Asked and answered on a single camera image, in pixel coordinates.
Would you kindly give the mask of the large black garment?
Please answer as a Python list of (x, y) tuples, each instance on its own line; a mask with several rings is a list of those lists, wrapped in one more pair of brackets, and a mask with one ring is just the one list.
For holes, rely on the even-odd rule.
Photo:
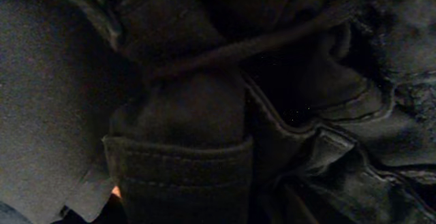
[(144, 88), (130, 223), (434, 223), (435, 0), (70, 0)]

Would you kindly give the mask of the black garment with tape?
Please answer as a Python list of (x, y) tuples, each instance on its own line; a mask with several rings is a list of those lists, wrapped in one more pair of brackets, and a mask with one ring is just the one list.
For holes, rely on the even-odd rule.
[(1, 206), (21, 222), (98, 220), (114, 188), (102, 137), (137, 90), (68, 0), (1, 0)]

